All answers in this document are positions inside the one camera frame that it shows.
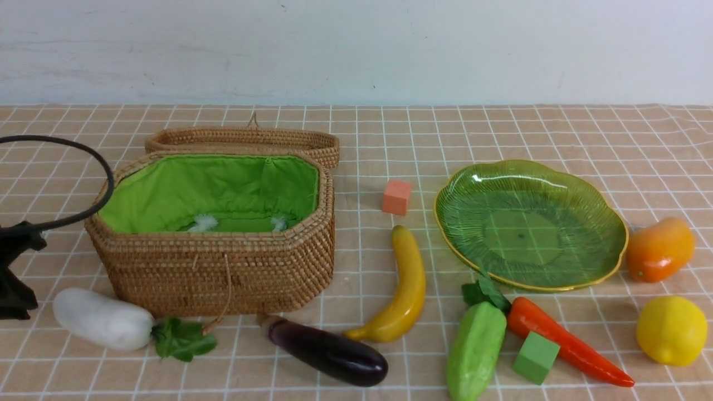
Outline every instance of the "toy banana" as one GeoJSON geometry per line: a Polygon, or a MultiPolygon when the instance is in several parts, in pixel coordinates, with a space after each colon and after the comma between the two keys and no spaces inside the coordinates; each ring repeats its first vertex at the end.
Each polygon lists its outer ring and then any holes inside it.
{"type": "Polygon", "coordinates": [[[406,334],[421,315],[426,301],[426,273],[419,245],[411,231],[402,225],[391,231],[391,242],[399,270],[394,298],[367,324],[346,331],[347,338],[391,342],[406,334]]]}

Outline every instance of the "radish leaves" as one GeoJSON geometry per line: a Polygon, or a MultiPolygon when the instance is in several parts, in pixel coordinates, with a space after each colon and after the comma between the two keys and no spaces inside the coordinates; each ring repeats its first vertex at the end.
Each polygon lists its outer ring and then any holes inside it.
{"type": "Polygon", "coordinates": [[[202,329],[199,322],[181,322],[177,318],[164,320],[151,330],[156,353],[161,358],[174,357],[182,362],[209,353],[217,346],[217,340],[213,334],[203,335],[202,329]]]}

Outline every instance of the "toy lemon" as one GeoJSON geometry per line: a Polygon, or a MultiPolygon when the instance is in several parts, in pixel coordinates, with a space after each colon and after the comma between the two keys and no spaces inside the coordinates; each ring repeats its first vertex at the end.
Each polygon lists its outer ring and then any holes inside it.
{"type": "Polygon", "coordinates": [[[686,366],[698,358],[708,336],[708,322],[693,302],[677,295],[650,301],[641,310],[636,340],[646,355],[669,366],[686,366]]]}

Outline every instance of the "green glass plate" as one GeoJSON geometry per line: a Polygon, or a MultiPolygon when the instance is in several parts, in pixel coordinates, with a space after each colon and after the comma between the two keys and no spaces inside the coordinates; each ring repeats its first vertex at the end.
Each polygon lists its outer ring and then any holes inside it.
{"type": "Polygon", "coordinates": [[[600,283],[617,271],[629,241],[596,188],[533,161],[465,167],[438,192],[434,213],[463,262],[526,290],[600,283]]]}

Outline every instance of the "white wall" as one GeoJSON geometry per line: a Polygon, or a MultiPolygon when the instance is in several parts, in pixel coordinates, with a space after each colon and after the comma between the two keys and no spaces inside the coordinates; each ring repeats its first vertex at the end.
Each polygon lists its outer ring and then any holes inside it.
{"type": "Polygon", "coordinates": [[[708,103],[711,0],[0,0],[0,103],[708,103]]]}

